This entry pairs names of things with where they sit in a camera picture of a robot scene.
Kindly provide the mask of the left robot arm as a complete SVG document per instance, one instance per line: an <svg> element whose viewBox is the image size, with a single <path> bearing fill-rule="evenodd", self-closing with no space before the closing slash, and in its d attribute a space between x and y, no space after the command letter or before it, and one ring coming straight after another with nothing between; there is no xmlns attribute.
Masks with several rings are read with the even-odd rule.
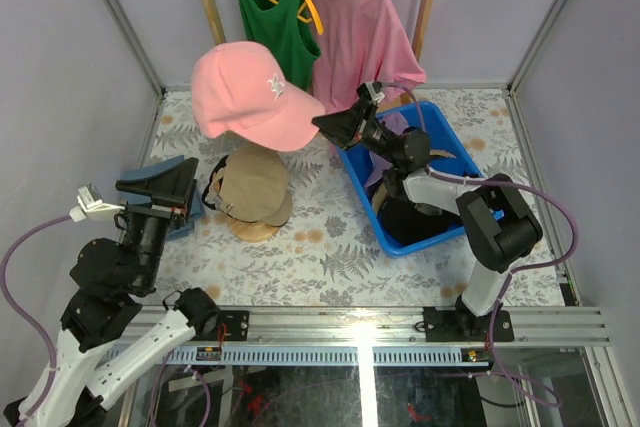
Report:
<svg viewBox="0 0 640 427"><path fill-rule="evenodd" d="M120 240L98 238L79 252L70 271L78 287L62 316L57 338L1 287L10 307L44 340L48 363L31 393L8 404L4 416L12 426L99 426L107 411L139 377L181 344L212 339L220 309L201 288L182 291L165 315L116 359L105 362L140 313L140 299L155 291L167 235L189 219L198 161L187 158L174 167L138 180L119 180L115 188L147 198L145 204L112 204L88 184L78 189L77 204L51 220L113 220Z"/></svg>

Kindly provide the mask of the beige corduroy cap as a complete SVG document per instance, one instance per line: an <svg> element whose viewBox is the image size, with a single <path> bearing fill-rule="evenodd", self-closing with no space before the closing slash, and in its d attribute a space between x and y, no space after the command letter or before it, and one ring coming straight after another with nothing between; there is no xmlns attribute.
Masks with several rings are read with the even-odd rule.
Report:
<svg viewBox="0 0 640 427"><path fill-rule="evenodd" d="M222 206L214 208L207 200L210 177L201 199L206 207L233 219L281 227L293 209L289 182L289 171L277 152L245 143L228 155L220 190Z"/></svg>

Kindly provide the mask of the pink cap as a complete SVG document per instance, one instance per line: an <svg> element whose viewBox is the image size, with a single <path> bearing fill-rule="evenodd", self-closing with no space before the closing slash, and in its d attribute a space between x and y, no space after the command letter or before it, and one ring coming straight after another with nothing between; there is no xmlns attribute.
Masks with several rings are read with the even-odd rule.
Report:
<svg viewBox="0 0 640 427"><path fill-rule="evenodd" d="M232 132L278 152L304 148L319 133L312 119L325 113L313 96L288 82L263 45L220 44L204 54L191 77L192 111L201 133Z"/></svg>

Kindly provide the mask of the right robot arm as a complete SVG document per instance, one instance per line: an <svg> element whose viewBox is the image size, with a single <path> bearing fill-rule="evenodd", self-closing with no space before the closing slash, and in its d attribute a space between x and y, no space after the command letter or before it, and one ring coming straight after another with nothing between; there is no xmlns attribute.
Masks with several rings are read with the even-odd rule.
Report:
<svg viewBox="0 0 640 427"><path fill-rule="evenodd" d="M475 259L466 289L451 309L426 307L429 342L511 342L501 289L513 264L541 241L539 221L522 187L479 170L430 102L378 113L362 98L314 125L341 157L383 250L394 257L464 236Z"/></svg>

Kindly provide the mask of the black MLB cap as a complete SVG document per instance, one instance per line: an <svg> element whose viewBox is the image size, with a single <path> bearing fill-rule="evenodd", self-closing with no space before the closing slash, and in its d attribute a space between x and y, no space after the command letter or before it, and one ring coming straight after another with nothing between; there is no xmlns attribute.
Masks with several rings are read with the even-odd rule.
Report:
<svg viewBox="0 0 640 427"><path fill-rule="evenodd" d="M227 165L227 160L228 155L222 157L216 164L210 176L209 195L207 197L207 200L214 206L214 208L220 208L223 204L223 201L220 197L220 190L222 188L224 170Z"/></svg>

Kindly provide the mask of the beige sport cap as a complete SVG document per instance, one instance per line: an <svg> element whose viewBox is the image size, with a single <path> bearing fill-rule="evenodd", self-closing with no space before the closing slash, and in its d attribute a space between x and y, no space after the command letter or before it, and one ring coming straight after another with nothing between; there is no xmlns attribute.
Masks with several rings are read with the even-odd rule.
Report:
<svg viewBox="0 0 640 427"><path fill-rule="evenodd" d="M430 156L434 159L456 159L456 155L446 150L432 149Z"/></svg>

